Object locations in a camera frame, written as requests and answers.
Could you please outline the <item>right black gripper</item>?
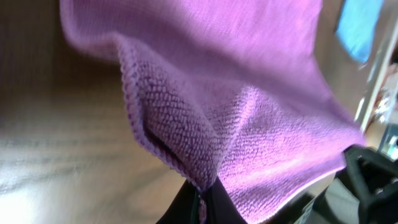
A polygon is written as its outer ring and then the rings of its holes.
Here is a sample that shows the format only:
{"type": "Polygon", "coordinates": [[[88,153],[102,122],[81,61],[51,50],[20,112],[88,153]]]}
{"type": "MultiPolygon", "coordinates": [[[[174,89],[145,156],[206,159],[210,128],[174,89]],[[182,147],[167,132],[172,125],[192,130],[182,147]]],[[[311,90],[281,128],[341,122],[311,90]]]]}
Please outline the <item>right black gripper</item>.
{"type": "Polygon", "coordinates": [[[397,223],[397,162],[358,145],[347,148],[344,156],[346,168],[336,179],[359,200],[359,222],[397,223]]]}

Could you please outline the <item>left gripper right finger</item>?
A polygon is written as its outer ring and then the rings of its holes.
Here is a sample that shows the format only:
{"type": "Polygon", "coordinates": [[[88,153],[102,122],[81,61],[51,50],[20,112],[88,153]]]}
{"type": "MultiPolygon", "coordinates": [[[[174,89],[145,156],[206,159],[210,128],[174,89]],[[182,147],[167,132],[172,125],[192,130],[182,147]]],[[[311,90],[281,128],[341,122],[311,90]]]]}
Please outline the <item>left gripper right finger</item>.
{"type": "Polygon", "coordinates": [[[218,177],[205,192],[205,203],[206,224],[247,224],[218,177]]]}

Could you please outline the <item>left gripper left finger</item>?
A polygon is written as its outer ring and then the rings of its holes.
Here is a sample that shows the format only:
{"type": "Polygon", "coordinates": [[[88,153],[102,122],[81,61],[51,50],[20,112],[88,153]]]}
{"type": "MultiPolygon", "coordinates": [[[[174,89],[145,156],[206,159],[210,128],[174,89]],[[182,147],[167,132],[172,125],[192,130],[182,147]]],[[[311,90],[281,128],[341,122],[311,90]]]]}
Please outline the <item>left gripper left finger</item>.
{"type": "Polygon", "coordinates": [[[156,224],[199,224],[198,209],[198,191],[186,180],[156,224]]]}

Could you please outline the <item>purple microfiber cloth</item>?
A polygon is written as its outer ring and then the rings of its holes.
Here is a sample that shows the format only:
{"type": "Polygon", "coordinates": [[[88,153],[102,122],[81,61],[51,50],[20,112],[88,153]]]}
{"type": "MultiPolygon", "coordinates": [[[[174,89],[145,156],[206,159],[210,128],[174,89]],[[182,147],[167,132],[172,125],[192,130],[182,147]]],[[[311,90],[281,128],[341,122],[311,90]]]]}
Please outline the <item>purple microfiber cloth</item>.
{"type": "Polygon", "coordinates": [[[319,0],[61,0],[67,41],[119,62],[138,143],[248,223],[364,141],[318,67],[319,0]]]}

